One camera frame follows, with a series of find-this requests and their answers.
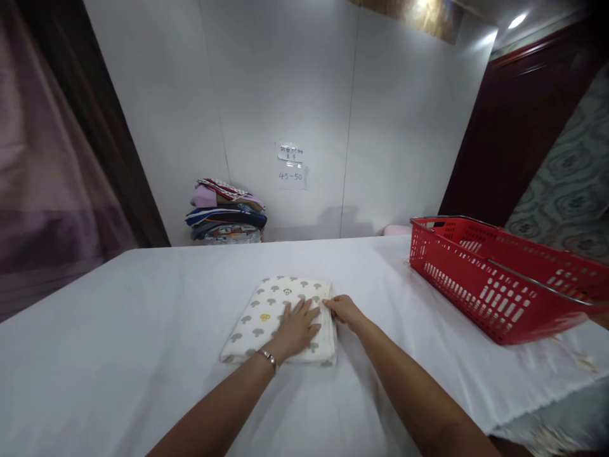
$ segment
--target metal handle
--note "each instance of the metal handle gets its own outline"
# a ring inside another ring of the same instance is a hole
[[[419,227],[421,227],[422,229],[428,230],[431,233],[435,233],[436,232],[435,230],[433,230],[432,228],[429,228],[429,227],[425,227],[423,224],[417,222],[416,220],[417,219],[437,219],[437,218],[462,218],[462,219],[468,219],[468,220],[471,220],[471,221],[474,221],[474,222],[478,222],[480,224],[487,225],[488,227],[492,227],[493,229],[501,230],[501,227],[496,227],[495,225],[487,224],[486,222],[482,222],[482,221],[479,221],[477,219],[470,218],[470,217],[467,217],[467,216],[426,216],[426,217],[422,217],[422,218],[411,218],[410,219],[410,223],[416,224]],[[477,255],[476,253],[473,253],[471,251],[468,251],[468,252],[470,254]],[[604,307],[604,306],[609,306],[609,303],[606,302],[606,301],[603,301],[601,303],[588,303],[586,301],[582,301],[582,300],[578,300],[576,298],[569,297],[568,295],[565,295],[562,292],[559,292],[559,291],[557,291],[557,290],[555,290],[553,288],[550,288],[550,287],[546,286],[545,284],[542,284],[541,282],[536,281],[535,279],[532,279],[532,278],[529,278],[528,276],[520,274],[520,273],[512,270],[511,268],[507,268],[505,265],[501,265],[499,262],[495,262],[491,258],[487,258],[487,262],[492,263],[496,267],[503,268],[505,271],[509,272],[510,274],[513,274],[514,276],[518,276],[520,279],[523,279],[524,281],[530,282],[531,284],[535,284],[536,286],[539,286],[539,287],[547,290],[548,292],[552,292],[553,294],[558,295],[561,298],[567,299],[567,300],[572,301],[574,303],[578,303],[579,305],[584,305],[584,306],[587,306],[587,307]]]

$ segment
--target silver bracelet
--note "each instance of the silver bracelet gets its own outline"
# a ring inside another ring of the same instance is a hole
[[[256,351],[258,354],[262,355],[266,360],[268,360],[269,362],[271,362],[273,364],[273,369],[275,371],[277,371],[277,361],[275,360],[275,358],[273,357],[273,354],[271,354],[268,351],[265,351],[264,349],[260,349]]]

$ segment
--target red shopping basket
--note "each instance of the red shopping basket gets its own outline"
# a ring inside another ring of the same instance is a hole
[[[464,216],[410,222],[412,268],[497,344],[539,340],[609,311],[606,265]]]

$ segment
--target paper note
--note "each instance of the paper note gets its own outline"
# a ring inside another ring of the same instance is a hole
[[[278,161],[277,179],[280,189],[305,190],[308,168],[301,163]]]
[[[279,143],[277,157],[281,160],[302,163],[304,155],[303,150],[293,143]]]

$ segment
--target white tablecloth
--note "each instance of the white tablecloth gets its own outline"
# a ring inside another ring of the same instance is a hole
[[[0,454],[145,454],[235,369],[218,355],[269,275],[324,278],[351,295],[485,432],[609,373],[609,333],[592,322],[559,342],[494,345],[404,264],[409,245],[396,236],[121,255],[0,324]],[[411,452],[357,338],[344,326],[338,338],[336,367],[280,369],[230,455]]]

